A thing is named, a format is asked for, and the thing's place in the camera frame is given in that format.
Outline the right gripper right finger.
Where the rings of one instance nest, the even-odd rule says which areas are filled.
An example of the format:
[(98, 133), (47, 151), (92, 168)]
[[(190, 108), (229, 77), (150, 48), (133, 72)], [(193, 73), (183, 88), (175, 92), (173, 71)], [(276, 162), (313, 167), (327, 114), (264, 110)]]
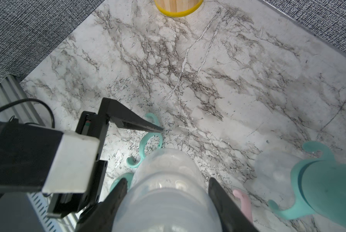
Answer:
[(258, 232), (215, 178), (210, 178), (208, 194), (219, 215), (223, 232)]

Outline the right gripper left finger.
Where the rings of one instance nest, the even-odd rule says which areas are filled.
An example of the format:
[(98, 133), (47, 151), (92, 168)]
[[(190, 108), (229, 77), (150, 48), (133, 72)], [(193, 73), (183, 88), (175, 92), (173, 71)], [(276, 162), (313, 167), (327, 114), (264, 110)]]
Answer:
[(116, 213), (127, 194), (127, 180), (121, 179), (107, 198), (86, 210), (75, 232), (111, 232)]

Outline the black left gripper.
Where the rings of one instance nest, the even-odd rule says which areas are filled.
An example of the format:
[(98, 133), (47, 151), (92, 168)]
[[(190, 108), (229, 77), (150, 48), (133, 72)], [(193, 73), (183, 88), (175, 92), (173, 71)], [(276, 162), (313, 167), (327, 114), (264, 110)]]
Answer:
[(49, 218), (63, 218), (70, 213), (78, 213), (98, 202), (108, 164), (107, 161), (100, 160), (100, 157), (109, 122), (114, 123), (121, 129), (163, 132), (162, 127), (144, 120), (114, 99), (103, 98), (98, 114), (101, 116), (93, 112), (82, 112), (75, 131), (78, 134), (100, 140), (92, 175), (88, 181), (88, 189), (85, 193), (54, 194), (47, 211), (47, 217)]

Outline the clear bottle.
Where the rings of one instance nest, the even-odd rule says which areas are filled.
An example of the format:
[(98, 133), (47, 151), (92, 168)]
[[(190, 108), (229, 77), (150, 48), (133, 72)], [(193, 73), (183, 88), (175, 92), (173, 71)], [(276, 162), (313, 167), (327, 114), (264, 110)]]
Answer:
[(194, 160), (173, 148), (146, 156), (114, 219), (114, 232), (221, 232)]
[(275, 150), (260, 153), (255, 161), (257, 180), (269, 191), (269, 200), (275, 201), (281, 209), (294, 204), (295, 197), (290, 174), (302, 159), (298, 156)]

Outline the mint cap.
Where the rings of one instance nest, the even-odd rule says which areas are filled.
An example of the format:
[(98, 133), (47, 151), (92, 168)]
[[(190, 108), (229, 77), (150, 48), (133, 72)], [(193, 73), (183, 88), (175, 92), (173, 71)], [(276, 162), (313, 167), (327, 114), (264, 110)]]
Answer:
[(316, 213), (346, 228), (346, 164), (313, 162), (303, 172), (301, 188)]

